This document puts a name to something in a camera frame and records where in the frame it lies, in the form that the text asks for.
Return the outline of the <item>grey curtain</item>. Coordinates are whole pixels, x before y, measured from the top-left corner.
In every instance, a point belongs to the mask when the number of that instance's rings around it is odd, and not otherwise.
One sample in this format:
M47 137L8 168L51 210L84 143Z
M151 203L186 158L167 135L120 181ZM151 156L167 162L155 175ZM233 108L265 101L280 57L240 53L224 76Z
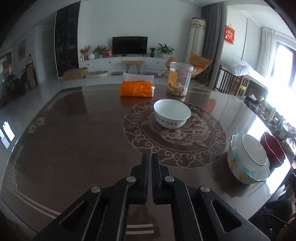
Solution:
M224 31L227 17L227 4L223 1L202 8L202 18L206 21L205 42L202 57L212 61L205 70L205 84L215 87L219 60L224 43Z

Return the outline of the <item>orange rocking lounge chair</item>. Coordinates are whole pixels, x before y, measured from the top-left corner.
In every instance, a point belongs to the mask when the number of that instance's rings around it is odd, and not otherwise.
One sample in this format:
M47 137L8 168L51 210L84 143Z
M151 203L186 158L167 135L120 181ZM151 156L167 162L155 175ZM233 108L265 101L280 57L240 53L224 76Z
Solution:
M171 57L168 59L166 62L166 67L168 69L168 74L169 74L169 69L170 69L170 63L171 62L179 62L177 59ZM189 58L189 62L185 64L190 64L194 67L194 71L192 73L192 77L196 77L197 75L201 74L203 71L205 71L210 65L212 61L206 58L203 58L199 55L192 54Z

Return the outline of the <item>large white ribbed bowl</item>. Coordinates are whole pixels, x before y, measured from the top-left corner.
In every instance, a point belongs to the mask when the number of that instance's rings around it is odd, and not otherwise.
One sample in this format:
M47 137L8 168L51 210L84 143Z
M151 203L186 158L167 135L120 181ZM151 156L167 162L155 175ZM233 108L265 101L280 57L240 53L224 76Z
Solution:
M248 171L259 170L269 163L264 147L251 135L237 133L230 145L235 158Z

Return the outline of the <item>small white bowl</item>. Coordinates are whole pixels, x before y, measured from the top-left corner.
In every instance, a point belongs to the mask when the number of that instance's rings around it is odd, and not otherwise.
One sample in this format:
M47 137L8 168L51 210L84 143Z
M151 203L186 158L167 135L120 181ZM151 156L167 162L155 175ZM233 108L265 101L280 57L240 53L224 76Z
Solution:
M156 121L164 128L181 128L191 117L190 109L182 102L174 99L160 99L154 103Z

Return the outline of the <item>orange tissue pack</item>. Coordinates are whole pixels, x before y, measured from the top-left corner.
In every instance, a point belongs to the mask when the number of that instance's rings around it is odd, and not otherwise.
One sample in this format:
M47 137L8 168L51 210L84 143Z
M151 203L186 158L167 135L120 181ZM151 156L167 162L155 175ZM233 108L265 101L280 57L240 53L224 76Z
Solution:
M154 76L123 74L123 81L120 85L121 97L153 97L154 96Z

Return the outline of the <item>green potted plant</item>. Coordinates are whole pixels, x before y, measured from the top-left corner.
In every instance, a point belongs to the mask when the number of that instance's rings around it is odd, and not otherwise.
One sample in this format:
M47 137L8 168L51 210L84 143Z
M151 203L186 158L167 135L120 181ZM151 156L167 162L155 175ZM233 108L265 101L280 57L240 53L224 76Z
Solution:
M160 44L158 43L157 50L160 52L162 58L168 58L172 56L175 49L171 46L167 46L166 44Z

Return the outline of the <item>white blue scalloped plate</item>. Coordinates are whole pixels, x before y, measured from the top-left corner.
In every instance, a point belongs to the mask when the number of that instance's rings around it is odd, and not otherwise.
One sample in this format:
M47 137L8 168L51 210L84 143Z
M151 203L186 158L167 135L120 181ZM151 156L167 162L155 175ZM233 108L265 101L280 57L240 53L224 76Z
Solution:
M270 175L270 163L263 145L248 134L238 132L232 136L227 162L232 174L243 184L264 182Z

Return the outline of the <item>small wooden stool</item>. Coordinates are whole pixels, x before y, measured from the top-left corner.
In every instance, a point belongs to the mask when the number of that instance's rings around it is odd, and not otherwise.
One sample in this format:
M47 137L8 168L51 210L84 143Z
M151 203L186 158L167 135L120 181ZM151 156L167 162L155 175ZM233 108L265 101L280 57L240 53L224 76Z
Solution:
M122 61L122 64L125 65L125 71L126 73L129 72L130 66L134 65L137 70L137 74L140 74L140 66L144 65L143 60L125 60Z

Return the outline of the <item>clear plastic snack jar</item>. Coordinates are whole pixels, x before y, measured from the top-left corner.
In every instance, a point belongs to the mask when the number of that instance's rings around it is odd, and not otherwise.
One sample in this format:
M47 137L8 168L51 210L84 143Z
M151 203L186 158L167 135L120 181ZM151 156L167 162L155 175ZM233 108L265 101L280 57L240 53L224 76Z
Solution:
M167 93L175 96L186 96L194 67L190 64L171 62Z

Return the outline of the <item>small dark potted plant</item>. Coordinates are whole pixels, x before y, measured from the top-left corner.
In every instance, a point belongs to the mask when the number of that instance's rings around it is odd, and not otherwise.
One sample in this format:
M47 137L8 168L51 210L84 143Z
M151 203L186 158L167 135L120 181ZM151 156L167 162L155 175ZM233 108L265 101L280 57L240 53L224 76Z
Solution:
M153 58L154 57L154 54L155 54L155 51L156 51L156 48L150 47L149 50L150 50L150 57Z

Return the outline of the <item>white tv cabinet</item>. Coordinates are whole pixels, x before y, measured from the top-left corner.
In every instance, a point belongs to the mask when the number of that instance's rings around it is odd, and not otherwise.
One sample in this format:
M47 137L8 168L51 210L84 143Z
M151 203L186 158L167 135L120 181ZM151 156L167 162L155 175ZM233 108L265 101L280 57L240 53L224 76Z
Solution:
M126 72L125 65L122 61L125 60L143 60L144 65L140 66L140 73L155 72L161 73L167 70L165 58L155 57L110 57L110 58L97 58L92 60L85 60L79 62L79 67L88 68L88 72L108 71L108 72ZM128 73L137 73L134 65L130 66Z

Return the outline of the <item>red flower-shaped plate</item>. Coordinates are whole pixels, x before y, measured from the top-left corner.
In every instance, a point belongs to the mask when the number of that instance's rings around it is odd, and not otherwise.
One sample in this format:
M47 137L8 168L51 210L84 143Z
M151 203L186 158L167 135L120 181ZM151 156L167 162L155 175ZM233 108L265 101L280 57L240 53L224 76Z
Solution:
M280 167L285 161L285 153L277 139L267 132L261 136L260 143L265 149L271 168Z

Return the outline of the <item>black display cabinet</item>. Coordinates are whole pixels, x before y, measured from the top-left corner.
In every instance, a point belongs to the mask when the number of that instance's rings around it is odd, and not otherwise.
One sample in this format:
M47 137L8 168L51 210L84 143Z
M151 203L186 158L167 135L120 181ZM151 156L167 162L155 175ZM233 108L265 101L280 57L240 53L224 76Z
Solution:
M55 58L58 77L78 63L78 18L81 2L59 9L55 18Z

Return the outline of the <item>white pillow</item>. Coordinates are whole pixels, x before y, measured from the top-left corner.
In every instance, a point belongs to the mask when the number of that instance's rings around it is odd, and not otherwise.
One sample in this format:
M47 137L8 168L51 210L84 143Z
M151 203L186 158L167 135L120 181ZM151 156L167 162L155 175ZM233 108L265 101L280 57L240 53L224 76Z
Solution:
M236 60L230 58L220 59L219 64L228 72L235 76L248 75L252 67L243 60Z

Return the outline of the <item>cardboard box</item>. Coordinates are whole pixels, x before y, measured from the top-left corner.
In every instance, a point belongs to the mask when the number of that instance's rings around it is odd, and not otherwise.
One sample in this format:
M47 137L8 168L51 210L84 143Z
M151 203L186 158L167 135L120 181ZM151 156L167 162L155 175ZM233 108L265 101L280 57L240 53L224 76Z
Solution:
M68 70L63 74L63 80L83 79L87 73L87 67Z

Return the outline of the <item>black flat television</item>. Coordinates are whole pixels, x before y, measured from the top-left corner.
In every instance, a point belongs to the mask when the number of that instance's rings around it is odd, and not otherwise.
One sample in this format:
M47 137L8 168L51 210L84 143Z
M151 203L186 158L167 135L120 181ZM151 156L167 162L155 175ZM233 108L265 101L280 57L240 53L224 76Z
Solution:
M112 38L113 55L145 55L148 37L122 36Z

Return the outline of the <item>red wall hanging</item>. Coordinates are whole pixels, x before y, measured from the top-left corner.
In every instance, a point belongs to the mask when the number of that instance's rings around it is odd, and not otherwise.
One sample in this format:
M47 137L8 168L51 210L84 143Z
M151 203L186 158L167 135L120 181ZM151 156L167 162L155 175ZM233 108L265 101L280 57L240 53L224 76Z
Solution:
M227 42L234 44L234 38L235 38L235 30L231 26L225 26L224 39Z

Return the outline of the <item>red flower arrangement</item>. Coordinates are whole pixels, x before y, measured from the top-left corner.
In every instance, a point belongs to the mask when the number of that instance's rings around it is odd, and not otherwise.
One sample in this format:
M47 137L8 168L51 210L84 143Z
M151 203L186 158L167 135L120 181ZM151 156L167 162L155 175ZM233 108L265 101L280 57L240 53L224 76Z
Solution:
M82 49L80 49L80 54L84 60L88 60L90 49L91 49L91 45L85 45Z

